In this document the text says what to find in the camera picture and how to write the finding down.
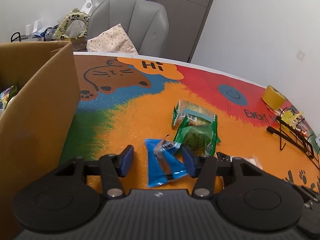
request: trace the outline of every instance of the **panda-patterned potty seat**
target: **panda-patterned potty seat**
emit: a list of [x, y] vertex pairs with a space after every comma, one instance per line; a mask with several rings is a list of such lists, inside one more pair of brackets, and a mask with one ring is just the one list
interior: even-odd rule
[[62, 22], [59, 24], [57, 30], [54, 32], [53, 37], [56, 39], [67, 39], [69, 38], [65, 33], [66, 30], [69, 28], [73, 21], [79, 20], [84, 22], [85, 30], [79, 35], [79, 37], [87, 37], [88, 31], [88, 23], [89, 23], [90, 16], [84, 12], [80, 12], [78, 8], [74, 8], [72, 13], [68, 14]]

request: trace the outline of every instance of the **gray chair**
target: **gray chair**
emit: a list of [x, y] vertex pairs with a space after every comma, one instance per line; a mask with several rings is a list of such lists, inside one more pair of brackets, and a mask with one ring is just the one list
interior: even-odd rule
[[146, 0], [104, 0], [90, 17], [88, 39], [119, 23], [139, 55], [160, 56], [168, 34], [163, 5]]

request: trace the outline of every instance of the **blue plastic bag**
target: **blue plastic bag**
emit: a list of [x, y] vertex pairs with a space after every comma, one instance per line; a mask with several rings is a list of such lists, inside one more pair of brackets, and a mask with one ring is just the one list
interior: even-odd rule
[[187, 174], [186, 168], [173, 154], [181, 143], [165, 139], [145, 139], [148, 150], [148, 187], [156, 187]]

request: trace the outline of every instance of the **gray door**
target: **gray door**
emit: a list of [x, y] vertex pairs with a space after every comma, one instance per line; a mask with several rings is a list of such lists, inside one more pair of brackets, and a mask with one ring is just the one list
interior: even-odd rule
[[169, 33], [163, 58], [188, 62], [210, 0], [149, 0], [161, 3], [168, 15]]

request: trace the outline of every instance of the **ribbed gray surface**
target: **ribbed gray surface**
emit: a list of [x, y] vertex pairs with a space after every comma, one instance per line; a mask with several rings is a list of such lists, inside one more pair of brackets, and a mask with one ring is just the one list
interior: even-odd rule
[[132, 190], [124, 199], [107, 202], [85, 226], [59, 235], [22, 231], [15, 240], [298, 240], [291, 229], [277, 234], [245, 232], [223, 220], [207, 200], [186, 190]]

